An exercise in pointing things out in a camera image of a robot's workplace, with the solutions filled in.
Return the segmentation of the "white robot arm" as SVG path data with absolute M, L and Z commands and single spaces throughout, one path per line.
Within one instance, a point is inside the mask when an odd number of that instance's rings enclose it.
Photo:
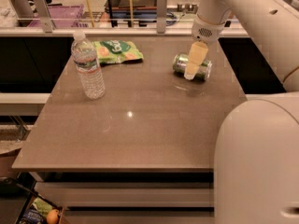
M 234 14 L 283 93 L 247 100 L 225 118 L 215 146 L 215 224 L 299 224 L 299 18 L 281 0 L 201 0 L 193 58 Z

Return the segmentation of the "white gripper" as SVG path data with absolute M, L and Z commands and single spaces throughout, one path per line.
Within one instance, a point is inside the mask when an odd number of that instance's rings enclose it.
M 224 28 L 224 24 L 212 24 L 195 17 L 192 25 L 192 38 L 196 41 L 192 44 L 188 62 L 185 68 L 184 77 L 187 80 L 194 79 L 200 65 L 208 53 L 208 46 L 216 42 Z

